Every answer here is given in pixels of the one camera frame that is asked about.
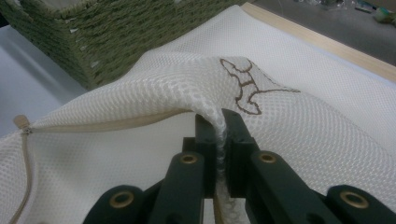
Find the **wooden edge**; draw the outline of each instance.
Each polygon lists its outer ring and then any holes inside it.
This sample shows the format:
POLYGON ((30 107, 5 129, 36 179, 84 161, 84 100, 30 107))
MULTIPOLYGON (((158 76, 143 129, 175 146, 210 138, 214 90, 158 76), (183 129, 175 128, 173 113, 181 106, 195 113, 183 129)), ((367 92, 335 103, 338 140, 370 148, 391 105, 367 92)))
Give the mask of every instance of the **wooden edge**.
POLYGON ((288 21, 287 19, 250 3, 242 5, 242 9, 244 9, 248 15, 259 21, 263 21, 276 29, 294 35, 387 80, 396 82, 396 67, 391 64, 384 63, 370 55, 341 44, 325 35, 309 30, 302 25, 288 21))

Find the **wicker basket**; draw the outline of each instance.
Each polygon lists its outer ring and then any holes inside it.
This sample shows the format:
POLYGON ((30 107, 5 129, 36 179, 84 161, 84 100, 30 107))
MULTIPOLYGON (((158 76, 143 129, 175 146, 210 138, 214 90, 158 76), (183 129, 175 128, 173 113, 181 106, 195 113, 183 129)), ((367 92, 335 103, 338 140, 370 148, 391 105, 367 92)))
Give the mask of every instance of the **wicker basket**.
POLYGON ((8 22, 87 89, 125 74, 159 47, 243 0, 81 0, 63 9, 0 0, 8 22))

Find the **mesh laundry bag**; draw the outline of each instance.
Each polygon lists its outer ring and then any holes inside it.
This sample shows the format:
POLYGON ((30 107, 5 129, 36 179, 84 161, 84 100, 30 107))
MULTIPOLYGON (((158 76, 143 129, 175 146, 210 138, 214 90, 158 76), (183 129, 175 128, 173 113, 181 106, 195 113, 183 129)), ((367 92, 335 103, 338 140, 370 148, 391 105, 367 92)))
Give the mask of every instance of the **mesh laundry bag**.
MULTIPOLYGON (((231 7, 1 139, 0 223, 81 223, 108 189, 150 187, 194 136, 194 113, 213 124, 221 151, 222 108, 310 188, 352 185, 396 211, 395 85, 231 7)), ((227 196, 222 157, 220 215, 248 223, 243 201, 227 196)), ((204 223, 214 223, 210 202, 204 223)))

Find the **black clamp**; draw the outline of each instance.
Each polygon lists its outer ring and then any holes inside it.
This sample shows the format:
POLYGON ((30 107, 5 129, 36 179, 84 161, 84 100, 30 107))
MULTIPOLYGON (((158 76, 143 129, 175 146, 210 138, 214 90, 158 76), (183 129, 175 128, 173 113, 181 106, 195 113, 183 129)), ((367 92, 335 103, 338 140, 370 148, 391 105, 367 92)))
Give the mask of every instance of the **black clamp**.
MULTIPOLYGON (((223 110, 228 137, 225 148, 227 187, 232 197, 246 198, 250 223, 396 223, 396 215, 369 193, 336 186, 323 196, 310 189, 277 154, 260 151, 239 114, 223 110)), ((195 118, 196 137, 183 141, 164 180, 145 191, 118 186, 107 191, 84 223, 199 224, 204 198, 213 198, 217 173, 215 130, 195 118)))

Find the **brown embroidery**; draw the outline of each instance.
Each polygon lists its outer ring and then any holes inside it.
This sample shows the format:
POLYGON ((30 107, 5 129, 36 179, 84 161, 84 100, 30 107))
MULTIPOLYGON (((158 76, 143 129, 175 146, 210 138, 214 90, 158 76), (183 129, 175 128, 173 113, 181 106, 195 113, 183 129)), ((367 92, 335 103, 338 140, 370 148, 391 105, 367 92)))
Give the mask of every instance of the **brown embroidery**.
POLYGON ((262 75, 270 82, 270 85, 273 88, 268 88, 267 90, 259 90, 259 87, 256 84, 253 76, 250 74, 250 70, 253 65, 255 65, 250 60, 249 66, 247 69, 241 70, 235 66, 235 64, 225 60, 220 59, 221 65, 227 70, 230 77, 235 77, 238 80, 238 85, 240 88, 239 95, 235 97, 235 103, 240 110, 249 114, 249 115, 260 115, 262 111, 259 108, 259 105, 256 102, 252 101, 252 98, 255 94, 258 93, 267 93, 270 91, 291 91, 291 92, 299 92, 297 90, 283 87, 277 83, 275 83, 271 78, 262 72, 262 75))

